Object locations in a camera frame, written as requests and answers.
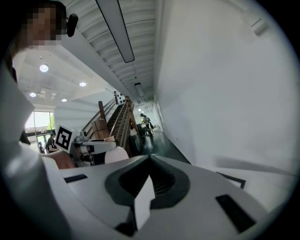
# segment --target ceiling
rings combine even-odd
[[[40,65],[47,64],[45,73]],[[73,56],[61,45],[43,46],[18,54],[13,65],[17,72],[19,89],[39,109],[54,108],[63,104],[61,100],[73,100],[93,93],[114,91],[106,81]],[[45,92],[52,93],[52,100],[45,100]]]
[[[135,56],[125,63],[95,0],[60,0],[67,14],[79,17],[77,29],[113,71],[138,104],[153,100],[155,0],[119,0]],[[140,98],[134,84],[141,83]]]

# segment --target floor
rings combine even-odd
[[[154,130],[153,136],[145,137],[142,155],[156,154],[166,158],[172,158],[184,163],[190,162],[174,146],[174,144],[161,131]]]

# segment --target black slot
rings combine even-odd
[[[82,180],[85,178],[88,178],[88,177],[84,174],[80,174],[80,175],[64,178],[64,180],[66,181],[66,183],[70,183],[70,182],[79,181],[79,180]]]
[[[255,221],[229,195],[218,196],[216,200],[240,233],[255,224]]]

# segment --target recessed light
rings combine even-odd
[[[40,67],[39,67],[39,70],[41,70],[41,72],[45,73],[49,70],[49,67],[47,64],[42,64]]]

